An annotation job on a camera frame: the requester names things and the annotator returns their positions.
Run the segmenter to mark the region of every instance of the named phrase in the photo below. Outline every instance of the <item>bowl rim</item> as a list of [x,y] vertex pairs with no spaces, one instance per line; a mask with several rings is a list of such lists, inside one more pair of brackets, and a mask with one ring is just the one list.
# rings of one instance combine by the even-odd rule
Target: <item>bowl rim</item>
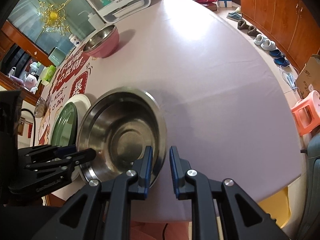
[[[76,139],[76,147],[77,149],[79,149],[79,136],[81,134],[82,128],[83,128],[83,124],[85,122],[85,120],[87,119],[88,115],[91,113],[92,109],[101,101],[103,100],[105,97],[110,96],[112,94],[115,93],[121,93],[121,92],[125,92],[125,93],[132,93],[134,95],[139,96],[140,98],[142,98],[147,104],[148,106],[151,108],[153,114],[155,115],[156,118],[156,122],[158,124],[159,127],[159,137],[162,138],[162,140],[159,140],[159,149],[158,149],[158,153],[161,153],[161,156],[159,158],[158,161],[156,161],[155,166],[153,167],[152,171],[151,171],[151,179],[150,179],[150,187],[154,184],[154,182],[156,181],[156,179],[159,176],[159,173],[164,165],[164,161],[165,161],[165,157],[167,154],[167,127],[165,124],[165,120],[164,117],[162,116],[161,112],[160,112],[160,107],[158,105],[158,103],[156,102],[156,100],[153,98],[152,95],[150,95],[148,92],[138,89],[138,88],[133,88],[133,87],[128,87],[128,86],[123,86],[123,87],[118,87],[112,90],[109,90],[108,92],[104,93],[102,96],[100,96],[88,109],[88,111],[85,113],[81,124],[80,124],[80,129],[78,131],[77,134],[77,139]],[[83,170],[84,169],[88,169],[91,170],[92,167],[91,165],[88,165],[88,163],[84,163],[81,164],[80,166],[80,176],[83,179],[83,181],[85,183],[88,183],[88,179],[87,177],[84,175]]]
[[108,25],[108,26],[106,26],[106,27],[104,27],[103,29],[101,29],[100,31],[98,31],[95,35],[97,35],[99,32],[101,32],[101,31],[103,31],[104,29],[106,29],[106,28],[108,28],[108,27],[110,27],[110,26],[113,26],[113,29],[111,30],[111,32],[109,32],[109,34],[105,37],[105,38],[103,38],[100,42],[98,42],[97,44],[95,44],[93,47],[91,47],[90,49],[85,49],[85,46],[89,43],[89,41],[90,41],[90,39],[86,42],[86,44],[84,45],[84,47],[83,47],[83,51],[84,52],[91,52],[91,51],[93,51],[94,49],[96,49],[97,47],[99,47],[102,43],[104,43],[115,31],[116,31],[116,29],[117,29],[117,27],[114,25],[114,24],[111,24],[111,25]]

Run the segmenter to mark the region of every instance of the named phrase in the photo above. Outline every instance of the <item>white box with blue ribbon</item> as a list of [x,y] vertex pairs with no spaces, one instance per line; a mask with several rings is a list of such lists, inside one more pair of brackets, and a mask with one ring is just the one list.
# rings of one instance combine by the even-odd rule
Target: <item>white box with blue ribbon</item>
[[219,7],[232,7],[232,0],[218,0]]

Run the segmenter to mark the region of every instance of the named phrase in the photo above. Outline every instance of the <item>bolt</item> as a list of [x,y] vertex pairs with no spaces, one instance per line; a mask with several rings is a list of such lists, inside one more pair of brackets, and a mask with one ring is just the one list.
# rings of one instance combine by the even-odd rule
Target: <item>bolt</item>
[[234,181],[232,179],[225,179],[223,183],[229,187],[234,185]]
[[89,185],[91,187],[95,187],[95,186],[99,185],[99,181],[97,179],[92,179],[89,181]]
[[127,172],[125,174],[127,174],[127,176],[129,176],[129,177],[133,177],[137,174],[137,172],[134,170],[127,170]]
[[195,171],[195,170],[188,170],[188,171],[187,171],[187,174],[188,174],[189,176],[191,176],[191,177],[194,177],[194,176],[196,176],[196,175],[198,174],[198,172]]

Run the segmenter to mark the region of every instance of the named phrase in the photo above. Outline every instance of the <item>brown fuzzy slipper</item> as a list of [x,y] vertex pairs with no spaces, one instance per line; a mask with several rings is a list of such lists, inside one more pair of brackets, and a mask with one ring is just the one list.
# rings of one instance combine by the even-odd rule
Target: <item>brown fuzzy slipper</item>
[[245,20],[238,21],[238,30],[247,30],[249,25],[247,25]]
[[261,34],[257,31],[257,28],[253,25],[249,26],[247,34],[252,37],[257,37],[258,34]]

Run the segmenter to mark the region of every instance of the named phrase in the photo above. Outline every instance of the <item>shoe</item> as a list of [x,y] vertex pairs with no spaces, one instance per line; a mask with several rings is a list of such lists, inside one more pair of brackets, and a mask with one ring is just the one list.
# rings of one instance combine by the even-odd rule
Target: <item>shoe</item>
[[284,57],[275,58],[273,62],[281,67],[287,67],[290,65],[290,62]]
[[256,44],[257,46],[260,46],[265,40],[267,39],[266,36],[262,35],[262,34],[258,34],[257,37],[254,39],[254,44]]
[[276,49],[276,44],[274,41],[271,41],[269,39],[266,39],[262,44],[261,48],[264,50],[275,50]]
[[240,21],[242,20],[242,17],[239,16],[237,13],[235,14],[231,14],[231,15],[227,15],[228,19],[234,20],[234,21]]
[[236,14],[236,15],[242,17],[242,15],[241,15],[241,14],[238,14],[237,12],[228,13],[228,15],[233,15],[233,14]]
[[249,25],[247,25],[245,20],[238,21],[238,30],[247,30],[249,28]]
[[284,54],[279,49],[269,51],[269,55],[271,57],[284,57]]
[[261,34],[257,31],[257,28],[253,25],[249,26],[247,34],[252,37],[257,37],[258,34]]

